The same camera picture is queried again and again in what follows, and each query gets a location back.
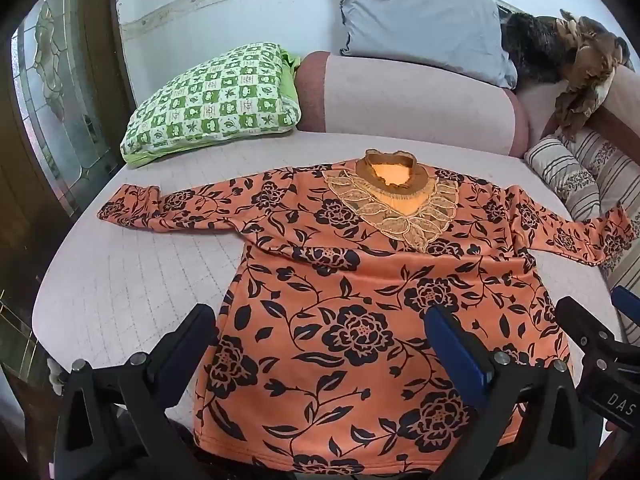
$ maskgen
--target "high neck collar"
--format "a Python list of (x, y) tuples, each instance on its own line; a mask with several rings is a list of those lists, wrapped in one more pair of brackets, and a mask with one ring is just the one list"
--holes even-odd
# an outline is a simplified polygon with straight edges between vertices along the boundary
[[(404, 166), (409, 170), (409, 178), (402, 184), (387, 184), (376, 174), (374, 166), (377, 164)], [(355, 172), (373, 186), (399, 195), (416, 193), (427, 186), (429, 181), (424, 167), (418, 163), (415, 156), (407, 152), (382, 153), (378, 150), (367, 150), (365, 156), (356, 162)]]

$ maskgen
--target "sleeve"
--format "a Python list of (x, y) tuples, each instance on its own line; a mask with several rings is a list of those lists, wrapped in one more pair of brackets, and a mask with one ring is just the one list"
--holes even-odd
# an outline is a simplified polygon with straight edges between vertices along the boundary
[(292, 186), (291, 168), (268, 171), (160, 196), (158, 186), (125, 184), (98, 211), (114, 224), (166, 232), (242, 230), (268, 215)]
[(570, 222), (534, 202), (519, 186), (511, 186), (506, 190), (505, 207), (514, 252), (537, 249), (597, 266), (628, 248), (635, 237), (620, 204), (603, 217)]

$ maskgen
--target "pile of clothes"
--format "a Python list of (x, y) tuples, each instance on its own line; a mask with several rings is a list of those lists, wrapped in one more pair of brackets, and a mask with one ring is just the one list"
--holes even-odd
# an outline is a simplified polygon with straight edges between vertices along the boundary
[(516, 66), (518, 85), (567, 81), (556, 99), (554, 118), (573, 139), (607, 97), (616, 67), (633, 70), (633, 65), (623, 38), (591, 18), (560, 12), (562, 18), (509, 14), (502, 22), (502, 47)]

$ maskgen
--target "green checkered pillow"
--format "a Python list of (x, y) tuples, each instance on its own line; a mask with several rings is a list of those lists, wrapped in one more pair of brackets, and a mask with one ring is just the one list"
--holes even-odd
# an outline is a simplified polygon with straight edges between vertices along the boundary
[(275, 43), (252, 43), (192, 68), (138, 107), (122, 157), (136, 168), (168, 153), (292, 129), (300, 120), (299, 63)]

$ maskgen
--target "black fur garment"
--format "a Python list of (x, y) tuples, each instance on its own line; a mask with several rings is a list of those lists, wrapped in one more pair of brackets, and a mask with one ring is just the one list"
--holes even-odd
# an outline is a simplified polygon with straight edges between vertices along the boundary
[(502, 48), (516, 67), (518, 85), (524, 80), (556, 83), (562, 79), (560, 67), (575, 58), (575, 49), (567, 52), (559, 37), (555, 18), (513, 12), (500, 27)]

